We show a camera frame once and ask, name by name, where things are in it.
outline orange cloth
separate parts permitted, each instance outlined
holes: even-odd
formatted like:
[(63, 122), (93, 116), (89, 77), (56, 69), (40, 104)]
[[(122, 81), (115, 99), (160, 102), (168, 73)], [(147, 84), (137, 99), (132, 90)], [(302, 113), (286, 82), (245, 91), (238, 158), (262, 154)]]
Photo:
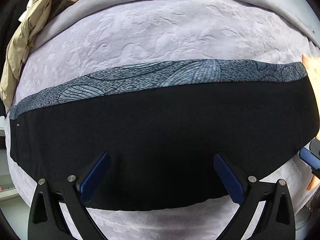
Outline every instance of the orange cloth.
[[(308, 77), (310, 79), (313, 92), (316, 96), (316, 101), (318, 105), (318, 110), (320, 112), (320, 57), (308, 57), (307, 55), (302, 55), (302, 63), (305, 66)], [(320, 140), (320, 131), (316, 135), (316, 138)], [(312, 190), (317, 187), (320, 183), (320, 179), (318, 179), (315, 175), (313, 175), (307, 190)]]

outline blue rubber pad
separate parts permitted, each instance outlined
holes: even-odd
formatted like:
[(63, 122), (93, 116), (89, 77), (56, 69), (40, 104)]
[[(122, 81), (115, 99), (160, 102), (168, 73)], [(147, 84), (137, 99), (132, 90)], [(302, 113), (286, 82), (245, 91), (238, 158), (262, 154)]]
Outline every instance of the blue rubber pad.
[(242, 184), (219, 154), (214, 155), (213, 166), (232, 201), (241, 205), (244, 202), (244, 189)]
[(310, 165), (314, 169), (320, 169), (320, 159), (310, 152), (307, 148), (303, 147), (299, 152), (299, 157), (305, 163)]
[(88, 203), (91, 201), (96, 189), (104, 178), (107, 170), (110, 167), (110, 156), (108, 153), (102, 155), (96, 165), (90, 171), (83, 183), (80, 185), (80, 201)]

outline metal rivet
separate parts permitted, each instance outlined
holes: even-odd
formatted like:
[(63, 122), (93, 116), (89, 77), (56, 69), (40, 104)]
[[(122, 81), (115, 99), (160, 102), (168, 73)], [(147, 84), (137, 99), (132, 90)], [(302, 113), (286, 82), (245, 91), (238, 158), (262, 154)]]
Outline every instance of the metal rivet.
[(255, 176), (249, 176), (249, 177), (248, 177), (248, 180), (249, 180), (250, 182), (256, 182), (256, 181), (257, 181), (257, 178), (256, 178)]
[(68, 181), (70, 181), (70, 182), (75, 181), (75, 179), (76, 179), (76, 176), (75, 176), (75, 175), (70, 175), (70, 176), (68, 177)]
[(45, 179), (39, 179), (38, 184), (43, 185), (45, 183)]
[(280, 180), (279, 180), (279, 184), (280, 184), (281, 186), (284, 186), (284, 185), (285, 185), (285, 180), (284, 180), (284, 179), (280, 179)]

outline clamp jaw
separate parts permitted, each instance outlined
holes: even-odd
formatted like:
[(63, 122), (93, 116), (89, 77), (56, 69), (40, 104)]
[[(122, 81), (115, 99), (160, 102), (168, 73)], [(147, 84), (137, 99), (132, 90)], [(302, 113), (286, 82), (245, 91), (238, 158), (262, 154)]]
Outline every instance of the clamp jaw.
[[(29, 240), (75, 239), (65, 222), (59, 202), (67, 205), (71, 218), (83, 240), (108, 240), (90, 217), (84, 203), (89, 202), (110, 166), (107, 153), (99, 155), (79, 177), (70, 175), (60, 183), (60, 190), (40, 179), (34, 193), (28, 224)], [(262, 215), (250, 240), (294, 240), (295, 223), (286, 182), (260, 182), (246, 176), (227, 157), (215, 154), (213, 166), (238, 211), (218, 240), (240, 240), (256, 211), (259, 201), (266, 201)]]
[(299, 151), (299, 157), (311, 167), (312, 174), (320, 179), (320, 141), (314, 138), (309, 148), (310, 150), (303, 147)]

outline bed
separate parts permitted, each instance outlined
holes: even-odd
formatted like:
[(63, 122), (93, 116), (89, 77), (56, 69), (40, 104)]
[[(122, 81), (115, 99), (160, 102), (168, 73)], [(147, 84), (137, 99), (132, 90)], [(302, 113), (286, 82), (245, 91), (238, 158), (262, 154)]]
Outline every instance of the bed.
[[(308, 26), (289, 0), (80, 0), (38, 35), (21, 74), (12, 105), (45, 88), (116, 66), (188, 59), (252, 59), (274, 64), (319, 57), (319, 26)], [(36, 182), (10, 157), (12, 180), (31, 205)], [(297, 213), (307, 191), (310, 167), (295, 155), (263, 181), (288, 183)], [(260, 203), (243, 239), (254, 230)], [(68, 210), (68, 226), (81, 239)], [(238, 208), (229, 196), (192, 206), (152, 211), (88, 211), (108, 239), (216, 239)]]

